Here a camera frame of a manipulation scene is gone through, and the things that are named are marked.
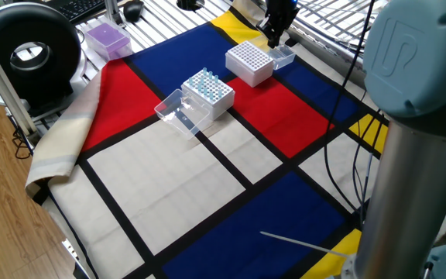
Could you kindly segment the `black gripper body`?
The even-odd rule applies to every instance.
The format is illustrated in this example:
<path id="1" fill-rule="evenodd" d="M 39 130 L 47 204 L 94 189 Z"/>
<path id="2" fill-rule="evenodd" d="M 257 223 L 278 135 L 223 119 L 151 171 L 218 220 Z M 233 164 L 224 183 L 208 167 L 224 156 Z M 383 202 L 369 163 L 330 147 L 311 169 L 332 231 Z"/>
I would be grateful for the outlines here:
<path id="1" fill-rule="evenodd" d="M 266 16 L 273 28 L 288 28 L 298 12 L 297 0 L 266 0 Z"/>

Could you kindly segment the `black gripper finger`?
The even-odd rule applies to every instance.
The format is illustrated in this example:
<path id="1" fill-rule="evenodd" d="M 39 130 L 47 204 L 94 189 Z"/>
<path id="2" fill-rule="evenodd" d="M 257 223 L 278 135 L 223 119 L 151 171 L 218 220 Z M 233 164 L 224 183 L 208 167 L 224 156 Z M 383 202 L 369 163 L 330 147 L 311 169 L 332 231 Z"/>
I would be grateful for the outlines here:
<path id="1" fill-rule="evenodd" d="M 269 47 L 275 48 L 280 44 L 280 37 L 286 27 L 281 22 L 275 22 L 269 27 Z"/>
<path id="2" fill-rule="evenodd" d="M 265 16 L 263 19 L 259 20 L 256 24 L 256 28 L 266 37 L 273 38 L 274 28 L 271 21 L 271 15 Z"/>

